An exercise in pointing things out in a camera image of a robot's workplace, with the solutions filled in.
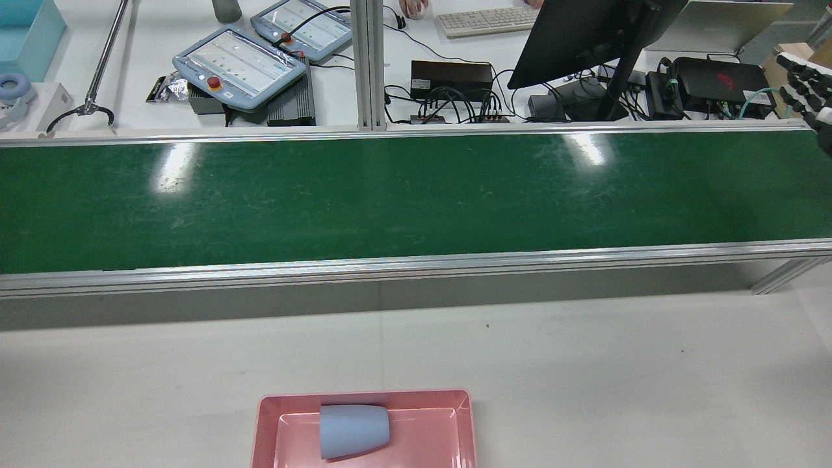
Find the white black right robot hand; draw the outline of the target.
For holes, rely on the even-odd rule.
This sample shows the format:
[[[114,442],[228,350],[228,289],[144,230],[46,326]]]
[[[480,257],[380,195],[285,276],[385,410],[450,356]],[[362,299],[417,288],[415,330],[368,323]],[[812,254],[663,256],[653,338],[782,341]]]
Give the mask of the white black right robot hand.
[[[785,69],[787,84],[779,95],[788,109],[800,115],[816,133],[820,148],[831,155],[831,70],[827,66],[780,53],[778,65]]]

